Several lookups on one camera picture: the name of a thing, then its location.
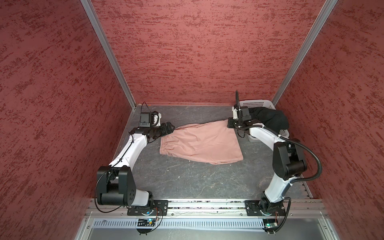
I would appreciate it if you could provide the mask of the right aluminium corner post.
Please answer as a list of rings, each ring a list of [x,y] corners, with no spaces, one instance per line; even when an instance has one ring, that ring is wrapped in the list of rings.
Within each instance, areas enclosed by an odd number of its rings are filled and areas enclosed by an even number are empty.
[[[288,85],[290,84],[291,80],[293,79],[296,71],[298,70],[299,66],[301,65],[302,61],[306,57],[308,51],[310,50],[311,46],[313,45],[314,41],[316,40],[317,36],[319,35],[320,31],[322,30],[324,24],[326,23],[328,17],[330,16],[331,12],[333,11],[334,7],[336,6],[338,0],[326,0],[317,15],[311,29],[309,30],[303,44],[301,45],[294,61],[292,62],[290,68],[288,69],[282,83],[280,84],[277,92],[275,93],[272,103],[274,106],[277,105],[280,98],[283,96],[283,93],[287,89]]]

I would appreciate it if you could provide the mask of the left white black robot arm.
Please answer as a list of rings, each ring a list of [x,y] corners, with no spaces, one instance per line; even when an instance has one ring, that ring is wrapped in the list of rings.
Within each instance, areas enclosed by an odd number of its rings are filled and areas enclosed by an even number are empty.
[[[133,168],[150,139],[157,140],[173,133],[170,122],[149,128],[135,128],[117,157],[97,171],[95,202],[97,206],[136,207],[145,212],[154,207],[153,194],[137,189]]]

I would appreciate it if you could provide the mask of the pink shorts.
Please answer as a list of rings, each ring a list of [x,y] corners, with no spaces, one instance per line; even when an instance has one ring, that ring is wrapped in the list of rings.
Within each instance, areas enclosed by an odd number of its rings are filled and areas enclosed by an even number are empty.
[[[180,126],[161,137],[160,154],[212,165],[244,159],[235,130],[228,128],[228,120]]]

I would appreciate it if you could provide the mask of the aluminium corner post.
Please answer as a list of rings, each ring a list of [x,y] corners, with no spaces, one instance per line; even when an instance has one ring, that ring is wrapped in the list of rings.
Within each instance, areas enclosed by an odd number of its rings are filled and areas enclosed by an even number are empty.
[[[306,57],[308,51],[310,50],[311,46],[313,45],[314,41],[316,40],[317,36],[319,35],[320,31],[322,30],[324,24],[326,23],[328,17],[330,16],[331,12],[333,11],[334,7],[336,6],[338,0],[326,0],[317,15],[311,29],[309,30],[303,44],[301,45],[294,61],[292,62],[290,68],[288,69],[282,83],[280,84],[277,92],[275,93],[272,103],[274,106],[277,105],[280,98],[283,96],[283,93],[287,89],[288,85],[290,84],[291,80],[293,79],[296,71],[298,70],[299,66],[301,65],[302,61]]]
[[[103,30],[101,22],[97,16],[96,10],[90,0],[81,0],[81,4],[87,14],[88,19],[91,22],[91,25],[99,39],[100,44],[109,60],[109,63],[121,85],[121,88],[133,110],[136,109],[136,101],[133,97],[133,94],[128,86],[126,78],[124,77],[123,71],[118,63],[118,60],[113,52],[113,49],[108,41],[108,38]]]

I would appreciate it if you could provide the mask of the white plastic basket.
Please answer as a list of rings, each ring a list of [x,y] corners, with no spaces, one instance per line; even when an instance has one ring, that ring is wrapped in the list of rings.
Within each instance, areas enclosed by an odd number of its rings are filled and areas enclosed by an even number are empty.
[[[276,109],[274,104],[269,100],[245,100],[245,101],[240,101],[240,105],[241,107],[248,107],[248,108],[264,107],[272,110]],[[260,142],[259,139],[252,137],[249,134],[247,134],[247,138],[251,143]]]

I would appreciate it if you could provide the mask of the left green circuit board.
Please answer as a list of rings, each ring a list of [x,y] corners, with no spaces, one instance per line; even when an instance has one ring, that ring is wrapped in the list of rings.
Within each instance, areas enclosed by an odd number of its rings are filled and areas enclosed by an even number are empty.
[[[156,220],[154,219],[138,219],[138,228],[153,228],[156,226]]]

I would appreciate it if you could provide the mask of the green circuit board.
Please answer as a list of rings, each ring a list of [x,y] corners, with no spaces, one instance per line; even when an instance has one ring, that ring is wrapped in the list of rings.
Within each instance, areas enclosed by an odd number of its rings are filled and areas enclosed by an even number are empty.
[[[273,232],[279,227],[278,221],[275,219],[263,219],[263,230],[265,232]]]
[[[138,228],[153,228],[156,226],[156,220],[154,219],[138,219]]]

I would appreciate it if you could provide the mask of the left aluminium corner post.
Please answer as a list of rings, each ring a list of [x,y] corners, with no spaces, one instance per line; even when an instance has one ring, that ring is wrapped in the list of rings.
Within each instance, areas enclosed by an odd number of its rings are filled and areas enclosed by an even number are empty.
[[[124,77],[123,71],[118,63],[118,60],[113,52],[113,49],[108,41],[108,38],[103,30],[101,22],[97,16],[96,10],[90,0],[81,0],[81,4],[87,14],[88,19],[91,22],[91,25],[99,39],[100,44],[109,60],[109,63],[121,85],[121,88],[133,110],[136,109],[136,101],[133,97],[133,94],[128,86],[126,78]]]

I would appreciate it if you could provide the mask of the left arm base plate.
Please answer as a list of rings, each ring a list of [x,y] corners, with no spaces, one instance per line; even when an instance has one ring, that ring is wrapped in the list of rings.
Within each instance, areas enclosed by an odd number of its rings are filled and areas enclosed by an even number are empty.
[[[129,206],[128,216],[166,216],[168,211],[168,200],[149,200],[146,206]]]

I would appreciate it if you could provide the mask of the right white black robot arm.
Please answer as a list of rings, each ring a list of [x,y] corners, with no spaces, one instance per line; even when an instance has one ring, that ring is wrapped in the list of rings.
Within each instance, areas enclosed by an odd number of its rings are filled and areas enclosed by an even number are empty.
[[[262,215],[270,216],[284,208],[284,197],[297,179],[307,170],[303,149],[283,139],[263,123],[252,120],[248,107],[236,104],[232,107],[233,116],[229,118],[228,128],[249,133],[273,151],[273,178],[264,191],[258,206],[254,209]]]

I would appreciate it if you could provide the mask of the right green circuit board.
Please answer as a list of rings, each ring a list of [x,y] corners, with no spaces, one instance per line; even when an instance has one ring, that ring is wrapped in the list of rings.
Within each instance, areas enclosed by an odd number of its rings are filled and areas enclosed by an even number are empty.
[[[273,232],[279,227],[278,221],[275,219],[263,219],[263,230],[265,232]]]

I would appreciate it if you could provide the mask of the black shorts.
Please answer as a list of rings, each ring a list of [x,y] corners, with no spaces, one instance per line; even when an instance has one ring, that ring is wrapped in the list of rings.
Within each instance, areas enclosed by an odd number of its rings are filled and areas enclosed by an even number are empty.
[[[276,133],[282,130],[288,130],[290,127],[289,121],[282,111],[257,107],[250,108],[249,112],[252,120],[258,120]]]

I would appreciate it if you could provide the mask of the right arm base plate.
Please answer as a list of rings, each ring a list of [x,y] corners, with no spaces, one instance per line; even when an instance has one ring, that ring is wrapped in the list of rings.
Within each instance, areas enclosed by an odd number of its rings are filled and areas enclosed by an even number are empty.
[[[271,203],[268,199],[262,198],[261,200],[246,200],[245,209],[247,216],[274,216],[278,213],[278,216],[284,216],[286,210],[283,201],[277,203]]]

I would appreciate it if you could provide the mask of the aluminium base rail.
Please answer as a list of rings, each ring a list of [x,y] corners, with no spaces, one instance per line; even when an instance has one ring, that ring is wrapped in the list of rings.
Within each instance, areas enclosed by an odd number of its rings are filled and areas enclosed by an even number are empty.
[[[284,216],[247,216],[244,199],[167,199],[168,211],[165,218],[275,218]],[[291,207],[284,202],[290,219],[328,219],[330,217],[320,199],[293,199]]]

